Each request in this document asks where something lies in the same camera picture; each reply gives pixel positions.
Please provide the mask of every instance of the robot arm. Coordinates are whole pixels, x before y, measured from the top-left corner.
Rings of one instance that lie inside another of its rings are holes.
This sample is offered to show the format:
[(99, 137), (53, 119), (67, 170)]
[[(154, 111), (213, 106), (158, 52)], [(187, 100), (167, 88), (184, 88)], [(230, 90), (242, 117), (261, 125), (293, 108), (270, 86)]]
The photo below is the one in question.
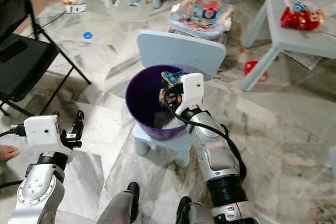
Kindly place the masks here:
[(27, 168), (26, 179), (17, 191), (16, 207), (8, 223), (55, 222), (57, 208), (64, 196), (64, 169), (72, 161), (72, 148), (81, 146), (83, 118), (83, 112), (78, 111), (70, 134), (60, 130), (57, 115), (33, 116), (25, 120), (22, 135), (26, 135), (29, 146), (41, 154), (37, 163)]
[[(215, 223), (236, 223), (248, 219), (260, 223), (242, 187), (246, 167), (239, 150), (229, 139), (226, 128), (218, 124), (208, 111), (202, 110), (203, 75), (201, 73), (184, 75), (181, 77), (181, 83), (182, 102), (176, 112), (173, 112), (167, 104), (166, 97), (165, 103), (177, 118), (189, 124), (192, 144), (196, 148), (202, 175), (211, 194), (214, 206), (211, 215)], [(171, 95), (174, 90), (181, 90), (181, 87), (166, 90), (165, 96)], [(188, 223), (211, 223), (208, 217), (200, 213), (204, 212), (203, 208), (200, 207), (200, 203), (189, 204)]]

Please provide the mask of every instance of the black shoe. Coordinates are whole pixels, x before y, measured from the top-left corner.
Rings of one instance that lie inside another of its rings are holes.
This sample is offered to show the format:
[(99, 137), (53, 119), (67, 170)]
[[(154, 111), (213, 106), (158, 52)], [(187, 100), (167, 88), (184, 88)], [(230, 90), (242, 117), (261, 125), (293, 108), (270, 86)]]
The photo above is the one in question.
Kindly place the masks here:
[(134, 222), (138, 216), (139, 212), (139, 195), (140, 195), (140, 187), (138, 183), (131, 182), (127, 190), (132, 191), (134, 193), (133, 203), (132, 203), (132, 211), (131, 211), (131, 223)]
[(179, 206), (177, 207), (176, 212), (176, 224), (182, 224), (182, 223), (189, 223), (188, 219), (188, 212), (189, 209), (185, 209), (185, 206), (190, 204), (192, 200), (188, 196), (184, 196), (179, 203)]

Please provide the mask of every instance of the black folding chair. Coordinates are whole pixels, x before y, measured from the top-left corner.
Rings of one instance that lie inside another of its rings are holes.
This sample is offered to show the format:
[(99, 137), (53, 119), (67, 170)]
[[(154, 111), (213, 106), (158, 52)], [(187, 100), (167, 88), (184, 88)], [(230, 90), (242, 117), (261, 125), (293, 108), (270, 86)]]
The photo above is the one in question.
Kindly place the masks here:
[[(32, 20), (35, 39), (12, 34), (28, 16)], [(39, 34), (43, 34), (50, 43), (39, 41)], [(88, 84), (91, 82), (35, 22), (30, 0), (0, 0), (0, 110), (4, 114), (8, 115), (2, 108), (6, 103), (27, 116), (33, 115), (14, 102), (21, 101), (32, 90), (59, 53), (72, 67), (40, 114), (44, 113), (74, 69)]]

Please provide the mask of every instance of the human foot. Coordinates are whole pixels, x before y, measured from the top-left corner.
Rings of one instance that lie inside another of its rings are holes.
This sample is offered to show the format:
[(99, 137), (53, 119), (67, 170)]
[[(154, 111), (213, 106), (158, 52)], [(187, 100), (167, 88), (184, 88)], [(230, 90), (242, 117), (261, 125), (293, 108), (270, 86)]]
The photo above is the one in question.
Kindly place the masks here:
[(0, 161), (7, 161), (19, 155), (17, 148), (9, 145), (0, 145)]

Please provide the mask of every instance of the red object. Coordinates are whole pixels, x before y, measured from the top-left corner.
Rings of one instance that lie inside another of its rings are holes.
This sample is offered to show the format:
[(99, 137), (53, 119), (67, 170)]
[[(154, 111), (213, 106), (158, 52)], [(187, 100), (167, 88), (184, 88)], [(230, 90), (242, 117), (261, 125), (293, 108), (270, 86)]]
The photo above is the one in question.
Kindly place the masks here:
[(293, 27), (296, 29), (313, 30), (324, 21), (324, 14), (319, 9), (316, 12), (302, 10), (300, 12), (291, 12), (289, 7), (286, 7), (281, 17), (281, 27)]
[[(255, 65), (257, 64), (258, 62), (256, 60), (249, 60), (248, 62), (245, 63), (245, 66), (244, 66), (244, 73), (246, 75), (248, 75), (248, 73), (251, 72), (251, 70), (255, 67)], [(267, 75), (267, 71), (265, 71), (264, 73), (262, 73), (262, 76), (266, 76)]]
[(213, 10), (215, 12), (219, 12), (221, 10), (221, 6), (216, 1), (209, 1), (207, 5), (202, 6), (203, 10)]

